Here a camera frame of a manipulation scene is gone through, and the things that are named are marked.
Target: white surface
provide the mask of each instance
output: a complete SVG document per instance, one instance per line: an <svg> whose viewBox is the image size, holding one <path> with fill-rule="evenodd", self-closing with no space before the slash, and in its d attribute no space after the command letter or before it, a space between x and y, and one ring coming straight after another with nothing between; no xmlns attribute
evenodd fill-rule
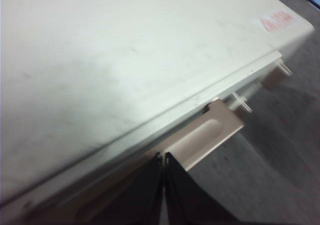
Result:
<svg viewBox="0 0 320 225"><path fill-rule="evenodd" d="M2 199L144 124L99 162L113 158L254 79L312 30L300 18L273 34L256 26L285 8L277 0L1 2ZM215 93L193 96L205 88Z"/></svg>

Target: gray floor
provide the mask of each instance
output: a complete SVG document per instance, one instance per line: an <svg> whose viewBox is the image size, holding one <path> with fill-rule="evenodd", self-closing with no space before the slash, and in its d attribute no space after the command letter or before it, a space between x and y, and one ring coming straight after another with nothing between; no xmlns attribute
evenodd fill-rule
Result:
<svg viewBox="0 0 320 225"><path fill-rule="evenodd" d="M313 37L286 63L294 76L249 102L246 127L190 174L243 221L320 224L320 12L281 0L310 21ZM168 221L163 212L161 224Z"/></svg>

